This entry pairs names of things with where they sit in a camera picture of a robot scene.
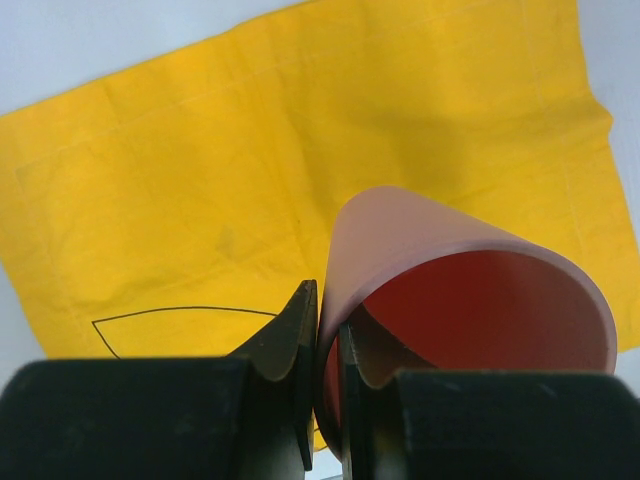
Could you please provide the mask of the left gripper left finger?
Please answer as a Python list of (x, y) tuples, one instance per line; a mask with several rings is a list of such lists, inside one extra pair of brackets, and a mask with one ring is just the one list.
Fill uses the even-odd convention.
[(5, 479), (301, 479), (317, 284), (222, 357), (29, 363), (1, 395)]

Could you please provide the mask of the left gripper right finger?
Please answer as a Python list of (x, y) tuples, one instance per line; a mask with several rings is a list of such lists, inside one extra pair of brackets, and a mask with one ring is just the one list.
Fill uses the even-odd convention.
[(639, 402), (610, 375), (399, 370), (365, 373), (339, 333), (347, 479), (635, 479)]

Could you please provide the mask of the pink plastic cup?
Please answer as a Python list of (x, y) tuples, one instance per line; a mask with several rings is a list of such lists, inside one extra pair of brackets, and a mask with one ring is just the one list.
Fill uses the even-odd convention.
[(610, 373), (611, 309), (593, 280), (547, 248), (396, 186), (350, 199), (331, 236), (321, 304), (315, 414), (341, 450), (337, 338), (364, 309), (445, 369)]

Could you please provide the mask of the yellow pikachu placemat cloth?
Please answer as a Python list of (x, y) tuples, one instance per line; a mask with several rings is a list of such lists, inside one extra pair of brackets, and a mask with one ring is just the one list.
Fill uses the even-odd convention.
[(582, 267), (639, 254), (572, 1), (311, 1), (1, 118), (1, 260), (52, 358), (223, 353), (397, 185)]

